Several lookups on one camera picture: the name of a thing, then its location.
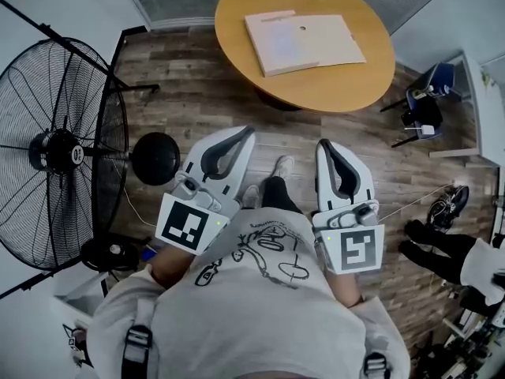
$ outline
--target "white cloth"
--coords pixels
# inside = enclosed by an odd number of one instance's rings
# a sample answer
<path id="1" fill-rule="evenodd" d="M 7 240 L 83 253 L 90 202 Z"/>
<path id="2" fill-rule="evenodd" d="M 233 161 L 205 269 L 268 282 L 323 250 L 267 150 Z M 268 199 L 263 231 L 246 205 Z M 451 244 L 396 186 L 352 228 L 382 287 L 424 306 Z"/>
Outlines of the white cloth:
<path id="1" fill-rule="evenodd" d="M 505 273 L 505 250 L 496 249 L 478 238 L 463 263 L 462 285 L 479 290 L 486 297 L 486 305 L 495 305 L 505 295 L 505 291 L 492 282 L 497 272 Z"/>
<path id="2" fill-rule="evenodd" d="M 312 225 L 274 208 L 239 212 L 181 282 L 165 291 L 148 270 L 118 283 L 97 309 L 88 352 L 102 379 L 120 377 L 125 334 L 138 298 L 155 300 L 149 377 L 358 379 L 382 353 L 391 379 L 410 359 L 378 298 L 337 302 L 317 264 Z"/>

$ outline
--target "black pants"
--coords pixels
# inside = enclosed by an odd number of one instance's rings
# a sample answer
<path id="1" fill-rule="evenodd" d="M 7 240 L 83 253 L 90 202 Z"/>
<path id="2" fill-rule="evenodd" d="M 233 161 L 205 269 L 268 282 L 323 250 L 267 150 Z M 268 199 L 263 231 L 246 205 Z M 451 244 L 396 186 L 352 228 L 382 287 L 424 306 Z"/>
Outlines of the black pants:
<path id="1" fill-rule="evenodd" d="M 287 193 L 286 182 L 280 177 L 269 177 L 264 181 L 261 208 L 278 208 L 285 211 L 303 213 Z"/>
<path id="2" fill-rule="evenodd" d="M 406 226 L 406 233 L 411 239 L 420 244 L 434 246 L 449 257 L 424 251 L 413 242 L 403 242 L 398 248 L 400 252 L 405 254 L 412 262 L 429 269 L 440 278 L 451 283 L 460 284 L 463 262 L 468 252 L 475 245 L 476 239 L 468 235 L 444 235 L 439 231 L 432 231 L 424 227 L 418 220 L 409 224 Z"/>

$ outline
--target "fan motor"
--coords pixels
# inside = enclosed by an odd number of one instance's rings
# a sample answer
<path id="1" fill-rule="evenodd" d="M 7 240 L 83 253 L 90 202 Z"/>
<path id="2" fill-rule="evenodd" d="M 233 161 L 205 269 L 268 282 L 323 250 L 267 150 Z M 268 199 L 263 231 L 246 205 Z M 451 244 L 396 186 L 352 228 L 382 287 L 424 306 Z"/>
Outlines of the fan motor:
<path id="1" fill-rule="evenodd" d="M 84 149 L 68 130 L 47 130 L 32 140 L 28 158 L 36 170 L 69 174 L 82 163 Z"/>

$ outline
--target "round wooden table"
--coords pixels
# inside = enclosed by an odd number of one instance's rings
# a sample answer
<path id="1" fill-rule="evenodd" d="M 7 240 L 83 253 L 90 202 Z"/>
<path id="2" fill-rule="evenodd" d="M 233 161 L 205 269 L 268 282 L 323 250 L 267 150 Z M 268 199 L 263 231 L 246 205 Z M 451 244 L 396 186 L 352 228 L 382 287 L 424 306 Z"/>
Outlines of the round wooden table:
<path id="1" fill-rule="evenodd" d="M 265 77 L 245 27 L 249 14 L 293 9 L 296 14 L 341 14 L 366 63 L 304 69 Z M 215 11 L 219 44 L 231 63 L 268 95 L 312 111 L 355 111 L 389 88 L 395 54 L 382 21 L 363 0 L 220 0 Z"/>

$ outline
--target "white sneaker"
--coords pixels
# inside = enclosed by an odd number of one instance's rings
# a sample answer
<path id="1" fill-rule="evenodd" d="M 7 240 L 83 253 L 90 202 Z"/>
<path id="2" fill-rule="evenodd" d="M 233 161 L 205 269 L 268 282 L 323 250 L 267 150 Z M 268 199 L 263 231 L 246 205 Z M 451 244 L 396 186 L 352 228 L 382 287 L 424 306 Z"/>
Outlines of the white sneaker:
<path id="1" fill-rule="evenodd" d="M 274 172 L 271 174 L 272 177 L 280 177 L 283 179 L 288 178 L 293 172 L 294 167 L 294 157 L 292 156 L 281 156 L 277 160 Z"/>
<path id="2" fill-rule="evenodd" d="M 260 188 L 258 186 L 250 186 L 242 196 L 242 208 L 256 209 L 260 205 Z"/>

